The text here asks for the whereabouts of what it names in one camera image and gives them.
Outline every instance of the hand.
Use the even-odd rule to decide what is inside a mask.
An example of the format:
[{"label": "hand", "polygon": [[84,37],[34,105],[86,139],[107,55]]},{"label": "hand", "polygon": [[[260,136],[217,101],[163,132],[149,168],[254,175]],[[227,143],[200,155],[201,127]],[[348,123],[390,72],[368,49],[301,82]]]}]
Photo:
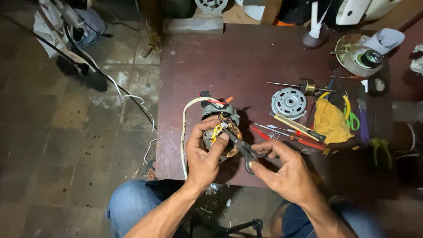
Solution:
[{"label": "hand", "polygon": [[318,193],[299,152],[275,139],[254,144],[251,148],[259,154],[270,152],[269,158],[275,158],[277,155],[280,157],[283,166],[277,173],[266,169],[256,161],[250,162],[249,165],[257,177],[283,198],[302,206]]},{"label": "hand", "polygon": [[206,152],[203,134],[221,122],[217,115],[214,115],[196,124],[185,145],[189,166],[187,182],[198,186],[199,189],[206,189],[219,172],[219,157],[228,144],[229,136],[222,133],[212,144],[210,151]]}]

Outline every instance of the fingernail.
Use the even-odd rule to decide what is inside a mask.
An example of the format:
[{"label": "fingernail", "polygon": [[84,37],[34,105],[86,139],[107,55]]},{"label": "fingernail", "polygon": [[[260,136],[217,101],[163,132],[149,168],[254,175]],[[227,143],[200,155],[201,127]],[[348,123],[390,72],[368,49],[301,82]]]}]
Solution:
[{"label": "fingernail", "polygon": [[224,139],[225,141],[229,140],[229,135],[226,133],[222,133],[219,137]]}]

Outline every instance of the green scissors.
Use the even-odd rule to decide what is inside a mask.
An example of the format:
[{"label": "green scissors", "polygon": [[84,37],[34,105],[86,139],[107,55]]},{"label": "green scissors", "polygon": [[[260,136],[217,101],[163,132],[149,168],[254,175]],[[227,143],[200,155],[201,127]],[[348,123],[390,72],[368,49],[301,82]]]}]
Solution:
[{"label": "green scissors", "polygon": [[360,121],[355,116],[354,112],[352,112],[352,110],[350,111],[349,117],[345,122],[348,125],[348,128],[350,128],[351,130],[358,130],[358,128],[360,128]]}]

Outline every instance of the purple handle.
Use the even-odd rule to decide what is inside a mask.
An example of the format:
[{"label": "purple handle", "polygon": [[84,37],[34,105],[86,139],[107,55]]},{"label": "purple handle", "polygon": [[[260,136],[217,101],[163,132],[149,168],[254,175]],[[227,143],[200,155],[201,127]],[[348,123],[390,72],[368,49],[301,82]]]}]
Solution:
[{"label": "purple handle", "polygon": [[359,108],[360,113],[358,119],[360,121],[360,139],[363,145],[366,147],[369,144],[369,129],[367,126],[367,109]]}]

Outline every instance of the red wire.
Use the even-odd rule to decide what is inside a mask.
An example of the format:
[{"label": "red wire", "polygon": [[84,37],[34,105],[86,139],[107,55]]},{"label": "red wire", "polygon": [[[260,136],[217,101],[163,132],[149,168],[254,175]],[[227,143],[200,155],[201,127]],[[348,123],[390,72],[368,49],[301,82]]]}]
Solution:
[{"label": "red wire", "polygon": [[211,100],[206,100],[206,102],[219,103],[219,104],[226,104],[225,102],[211,101]]}]

